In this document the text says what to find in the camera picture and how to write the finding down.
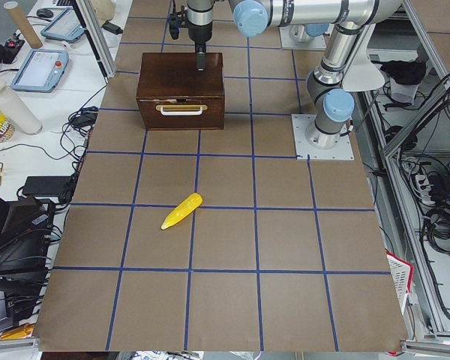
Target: white bottle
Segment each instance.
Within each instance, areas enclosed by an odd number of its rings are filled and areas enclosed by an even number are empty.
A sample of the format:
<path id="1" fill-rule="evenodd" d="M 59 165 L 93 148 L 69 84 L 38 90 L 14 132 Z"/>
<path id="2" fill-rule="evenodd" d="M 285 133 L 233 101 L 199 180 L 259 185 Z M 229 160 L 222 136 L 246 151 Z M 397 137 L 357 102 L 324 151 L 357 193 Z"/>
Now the white bottle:
<path id="1" fill-rule="evenodd" d="M 40 120 L 23 103 L 17 93 L 1 80 L 0 110 L 26 134 L 35 135 L 42 130 Z"/>

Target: wooden cylinder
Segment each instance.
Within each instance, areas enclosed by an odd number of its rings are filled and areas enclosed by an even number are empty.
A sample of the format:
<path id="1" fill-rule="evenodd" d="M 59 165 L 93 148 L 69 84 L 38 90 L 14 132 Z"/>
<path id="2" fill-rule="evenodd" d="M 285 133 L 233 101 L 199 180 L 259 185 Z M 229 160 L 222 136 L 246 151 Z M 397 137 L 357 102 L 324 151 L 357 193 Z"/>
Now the wooden cylinder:
<path id="1" fill-rule="evenodd" d="M 27 16 L 23 13 L 22 8 L 16 1 L 8 1 L 3 5 L 4 9 L 8 11 L 8 15 L 15 22 L 16 26 L 22 32 L 23 37 L 27 40 L 32 49 L 38 49 L 43 46 L 40 38 L 35 33 L 35 30 L 27 20 Z"/>

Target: wooden drawer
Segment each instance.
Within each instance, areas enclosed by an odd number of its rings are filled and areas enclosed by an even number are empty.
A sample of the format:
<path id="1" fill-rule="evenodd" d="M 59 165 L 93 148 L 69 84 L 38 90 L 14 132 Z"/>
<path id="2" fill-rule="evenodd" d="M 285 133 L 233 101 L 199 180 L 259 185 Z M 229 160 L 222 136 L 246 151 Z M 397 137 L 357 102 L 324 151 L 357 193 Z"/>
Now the wooden drawer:
<path id="1" fill-rule="evenodd" d="M 147 130 L 223 129 L 223 60 L 208 53 L 204 71 L 194 53 L 144 53 L 136 102 Z"/>

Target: drawer handle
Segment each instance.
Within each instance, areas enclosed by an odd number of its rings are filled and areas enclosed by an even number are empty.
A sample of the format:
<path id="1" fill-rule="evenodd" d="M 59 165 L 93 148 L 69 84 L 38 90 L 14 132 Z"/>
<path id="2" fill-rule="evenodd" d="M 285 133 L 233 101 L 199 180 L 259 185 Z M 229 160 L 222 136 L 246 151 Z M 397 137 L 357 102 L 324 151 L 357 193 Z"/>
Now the drawer handle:
<path id="1" fill-rule="evenodd" d="M 197 116 L 202 115 L 206 105 L 157 105 L 155 109 L 163 116 Z"/>

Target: white handle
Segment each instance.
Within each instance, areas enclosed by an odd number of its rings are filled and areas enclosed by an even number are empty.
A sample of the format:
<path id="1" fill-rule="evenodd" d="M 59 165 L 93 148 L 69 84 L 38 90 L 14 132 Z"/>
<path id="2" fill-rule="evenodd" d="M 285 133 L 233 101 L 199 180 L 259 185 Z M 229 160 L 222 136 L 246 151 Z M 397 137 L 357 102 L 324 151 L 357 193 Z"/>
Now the white handle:
<path id="1" fill-rule="evenodd" d="M 165 106 L 157 106 L 160 109 L 160 114 L 163 116 L 197 116 L 203 114 L 203 106 L 199 105 L 197 111 L 164 111 Z"/>

